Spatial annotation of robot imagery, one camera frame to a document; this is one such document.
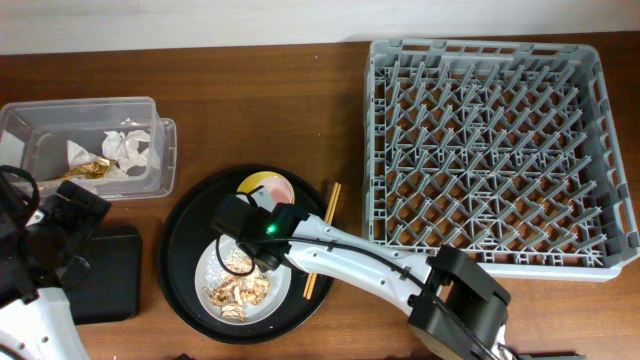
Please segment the pink cup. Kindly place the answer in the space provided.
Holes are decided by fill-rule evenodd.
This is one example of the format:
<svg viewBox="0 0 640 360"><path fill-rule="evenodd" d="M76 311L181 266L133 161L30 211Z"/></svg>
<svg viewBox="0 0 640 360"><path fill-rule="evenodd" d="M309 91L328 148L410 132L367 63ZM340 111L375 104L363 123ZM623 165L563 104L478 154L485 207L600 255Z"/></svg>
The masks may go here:
<svg viewBox="0 0 640 360"><path fill-rule="evenodd" d="M266 190L275 203L293 204L295 202L293 188L281 178L265 178L256 184L255 189Z"/></svg>

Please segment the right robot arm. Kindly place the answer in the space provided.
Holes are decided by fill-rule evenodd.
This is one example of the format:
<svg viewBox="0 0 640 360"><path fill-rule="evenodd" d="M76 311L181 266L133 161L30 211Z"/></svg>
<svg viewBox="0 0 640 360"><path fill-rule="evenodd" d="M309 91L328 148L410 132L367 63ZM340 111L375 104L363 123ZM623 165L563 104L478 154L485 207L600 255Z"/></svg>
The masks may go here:
<svg viewBox="0 0 640 360"><path fill-rule="evenodd" d="M510 294L463 251L394 250L341 231L291 205L267 210L228 195L212 226L262 269L281 265L329 276L400 309L421 342L442 359L512 359L504 343Z"/></svg>

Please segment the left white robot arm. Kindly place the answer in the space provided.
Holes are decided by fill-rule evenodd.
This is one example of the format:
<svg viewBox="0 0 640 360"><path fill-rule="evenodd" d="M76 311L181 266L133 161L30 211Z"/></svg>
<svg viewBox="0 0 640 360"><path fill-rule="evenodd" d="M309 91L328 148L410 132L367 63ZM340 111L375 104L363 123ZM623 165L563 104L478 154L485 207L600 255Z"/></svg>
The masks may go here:
<svg viewBox="0 0 640 360"><path fill-rule="evenodd" d="M1 167L1 357L86 359L64 274L111 208L63 181L42 200L26 170Z"/></svg>

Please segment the gold snack wrapper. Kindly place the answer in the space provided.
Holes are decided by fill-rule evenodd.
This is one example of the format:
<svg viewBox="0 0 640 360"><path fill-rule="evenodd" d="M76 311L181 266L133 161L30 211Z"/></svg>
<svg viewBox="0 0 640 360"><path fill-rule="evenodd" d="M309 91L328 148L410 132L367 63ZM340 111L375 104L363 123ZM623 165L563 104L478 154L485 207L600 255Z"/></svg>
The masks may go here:
<svg viewBox="0 0 640 360"><path fill-rule="evenodd" d="M115 160L99 158L97 161L78 165L68 172L53 177L53 180L72 180L72 179L100 179L105 178L109 171L116 165Z"/></svg>

